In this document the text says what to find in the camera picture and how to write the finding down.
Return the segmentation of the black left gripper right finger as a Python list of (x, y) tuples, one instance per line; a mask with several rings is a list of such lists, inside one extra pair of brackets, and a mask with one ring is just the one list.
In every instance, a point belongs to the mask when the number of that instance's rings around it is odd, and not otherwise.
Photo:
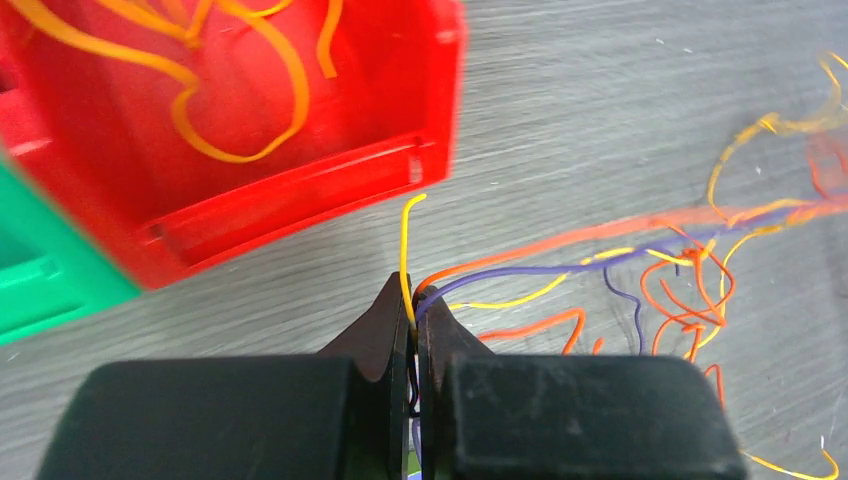
[(497, 354), (417, 296), (426, 479), (744, 479), (702, 373), (671, 356)]

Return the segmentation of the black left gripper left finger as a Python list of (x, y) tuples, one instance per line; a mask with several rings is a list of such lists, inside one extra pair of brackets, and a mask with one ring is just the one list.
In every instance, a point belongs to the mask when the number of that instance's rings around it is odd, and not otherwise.
[(112, 362), (63, 413), (40, 479), (402, 479), (402, 278), (310, 354)]

